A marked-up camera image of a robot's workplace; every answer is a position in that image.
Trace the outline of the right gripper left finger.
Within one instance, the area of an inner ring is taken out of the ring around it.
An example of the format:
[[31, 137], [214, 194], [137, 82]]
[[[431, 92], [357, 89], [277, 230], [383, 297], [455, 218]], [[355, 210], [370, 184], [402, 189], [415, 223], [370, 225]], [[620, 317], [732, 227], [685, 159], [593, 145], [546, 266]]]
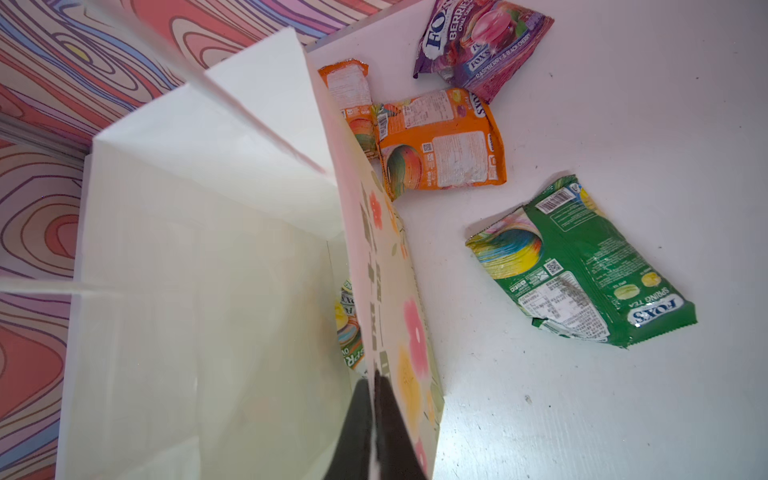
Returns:
[[373, 413], [368, 381], [353, 390], [325, 480], [367, 480], [370, 471]]

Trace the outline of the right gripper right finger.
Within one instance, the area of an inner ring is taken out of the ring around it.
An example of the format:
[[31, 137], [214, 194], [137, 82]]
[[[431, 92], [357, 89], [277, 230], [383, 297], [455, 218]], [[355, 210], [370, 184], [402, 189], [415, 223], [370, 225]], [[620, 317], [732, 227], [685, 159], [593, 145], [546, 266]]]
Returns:
[[373, 415], [379, 478], [425, 480], [392, 384], [379, 371], [374, 376]]

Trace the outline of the white paper bag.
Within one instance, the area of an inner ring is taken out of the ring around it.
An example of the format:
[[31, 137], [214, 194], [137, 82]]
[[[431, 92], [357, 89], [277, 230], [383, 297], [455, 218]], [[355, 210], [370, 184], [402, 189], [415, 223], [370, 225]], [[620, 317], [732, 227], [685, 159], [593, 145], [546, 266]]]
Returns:
[[103, 130], [85, 165], [61, 479], [325, 475], [367, 377], [424, 475], [443, 395], [403, 225], [285, 29]]

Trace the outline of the yellow-green Fox's bag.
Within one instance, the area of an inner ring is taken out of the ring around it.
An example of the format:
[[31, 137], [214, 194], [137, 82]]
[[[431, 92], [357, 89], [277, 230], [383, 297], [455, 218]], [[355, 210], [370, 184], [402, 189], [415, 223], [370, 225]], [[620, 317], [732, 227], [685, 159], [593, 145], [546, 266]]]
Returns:
[[345, 365], [357, 374], [365, 377], [364, 345], [360, 324], [357, 320], [352, 285], [346, 280], [341, 288], [338, 302], [335, 304], [337, 339]]

